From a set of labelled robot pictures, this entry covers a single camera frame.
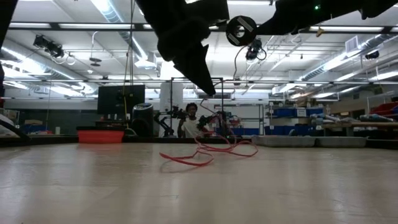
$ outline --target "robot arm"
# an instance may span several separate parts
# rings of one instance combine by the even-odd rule
[[[216,91],[205,61],[208,45],[201,42],[209,37],[209,26],[221,26],[229,20],[227,0],[199,0],[190,4],[185,0],[136,2],[159,38],[157,48],[163,59],[173,61],[174,67],[192,83],[214,95]],[[267,22],[257,27],[250,17],[236,16],[228,22],[226,36],[232,45],[245,46],[257,35],[296,34],[308,26],[354,11],[359,11],[363,19],[376,17],[397,3],[398,0],[278,0],[275,14]]]

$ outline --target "man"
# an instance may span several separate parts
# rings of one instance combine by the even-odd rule
[[[195,103],[189,103],[185,108],[185,112],[188,113],[188,119],[181,119],[178,124],[178,137],[179,138],[195,138],[197,136],[203,137],[202,131],[197,128],[199,124],[199,119],[197,119],[196,114],[198,111],[198,106]]]

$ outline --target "floor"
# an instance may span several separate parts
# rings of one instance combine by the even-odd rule
[[[0,223],[398,223],[397,151],[260,148],[201,168],[158,154],[194,148],[0,149]]]

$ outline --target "fluorescent light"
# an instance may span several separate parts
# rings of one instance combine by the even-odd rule
[[[375,82],[375,81],[391,78],[391,77],[394,77],[396,75],[398,75],[398,72],[387,72],[387,73],[384,73],[384,74],[376,75],[375,77],[370,78],[369,81]]]
[[[91,0],[91,2],[101,12],[108,12],[111,9],[108,0]]]
[[[10,28],[51,28],[50,24],[48,23],[36,23],[36,22],[12,22],[10,23]]]
[[[16,88],[21,88],[23,90],[27,90],[28,88],[25,85],[22,85],[18,82],[4,82],[3,84],[8,85],[8,86],[13,86]]]
[[[41,64],[37,63],[36,61],[27,58],[25,55],[22,55],[20,53],[17,53],[13,50],[7,49],[5,47],[2,47],[1,50],[11,54],[12,56],[16,57],[20,62],[18,62],[17,67],[28,71],[28,72],[34,72],[34,73],[43,73],[44,72],[44,66]]]
[[[142,47],[138,44],[138,42],[136,41],[136,39],[134,37],[132,37],[132,41],[134,42],[134,44],[137,46],[139,53],[141,54],[141,57],[138,57],[139,60],[148,60],[148,55],[144,52],[144,50],[142,49]]]
[[[346,63],[349,59],[345,59],[347,56],[347,53],[342,53],[341,55],[335,57],[334,59],[330,60],[326,64],[324,64],[323,69],[326,71],[329,71],[331,69],[334,69],[336,67],[339,67],[340,65]]]
[[[355,74],[350,73],[350,74],[347,74],[347,75],[343,75],[342,77],[336,79],[335,81],[336,81],[336,82],[340,82],[340,81],[349,79],[349,78],[351,78],[351,77],[353,77],[353,76],[355,76]]]
[[[130,24],[59,24],[62,29],[130,29]]]
[[[379,32],[384,29],[384,27],[356,27],[356,26],[311,26],[310,31],[318,31],[321,28],[324,31],[342,31],[342,32],[355,32],[355,31],[363,31],[363,32]]]
[[[335,94],[335,93],[320,93],[318,95],[315,95],[314,98],[324,98],[324,97],[331,96],[333,94]]]
[[[359,88],[359,86],[352,87],[352,88],[348,88],[348,89],[346,89],[346,90],[340,91],[340,93],[347,93],[347,92],[353,91],[353,90],[355,90],[355,89],[357,89],[357,88]]]
[[[73,91],[73,90],[70,90],[70,89],[64,88],[64,87],[51,87],[51,90],[56,93],[67,95],[67,96],[83,96],[83,94],[81,94],[81,93],[78,93],[76,91]]]
[[[147,60],[139,60],[134,63],[137,68],[151,69],[156,68],[156,64],[153,62],[148,62]]]
[[[234,1],[234,0],[232,0],[232,1],[228,1],[228,4],[234,5],[234,6],[265,6],[265,5],[268,6],[269,1],[249,1],[249,0]]]

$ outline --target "computer monitor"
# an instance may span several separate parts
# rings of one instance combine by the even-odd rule
[[[145,102],[145,85],[99,87],[97,113],[124,114],[123,96],[126,96],[127,113],[131,114],[135,105]]]

